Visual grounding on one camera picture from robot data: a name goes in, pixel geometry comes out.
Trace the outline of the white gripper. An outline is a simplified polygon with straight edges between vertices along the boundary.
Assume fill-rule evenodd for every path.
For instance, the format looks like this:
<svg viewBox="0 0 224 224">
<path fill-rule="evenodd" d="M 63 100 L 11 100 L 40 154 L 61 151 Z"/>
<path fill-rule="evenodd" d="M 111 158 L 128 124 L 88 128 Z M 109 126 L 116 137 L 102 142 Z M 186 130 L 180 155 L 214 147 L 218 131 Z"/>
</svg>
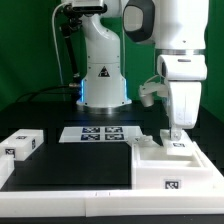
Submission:
<svg viewBox="0 0 224 224">
<path fill-rule="evenodd" d="M 200 98 L 200 82 L 171 81 L 169 88 L 170 139 L 180 140 L 182 129 L 192 129 L 197 121 Z"/>
</svg>

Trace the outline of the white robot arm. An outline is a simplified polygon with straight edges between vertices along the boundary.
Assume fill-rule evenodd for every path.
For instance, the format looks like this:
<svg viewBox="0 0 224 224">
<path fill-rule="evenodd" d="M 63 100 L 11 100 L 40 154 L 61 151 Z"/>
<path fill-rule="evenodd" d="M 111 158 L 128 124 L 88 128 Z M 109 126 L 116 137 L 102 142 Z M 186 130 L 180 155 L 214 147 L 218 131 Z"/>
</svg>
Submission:
<svg viewBox="0 0 224 224">
<path fill-rule="evenodd" d="M 120 38 L 101 24 L 103 18 L 120 17 L 132 42 L 155 47 L 160 81 L 139 87 L 143 105 L 153 104 L 153 94 L 164 99 L 172 140 L 195 126 L 201 82 L 207 77 L 203 51 L 209 0 L 61 0 L 61 5 L 69 24 L 83 29 L 86 41 L 80 108 L 110 112 L 131 103 L 119 68 Z"/>
</svg>

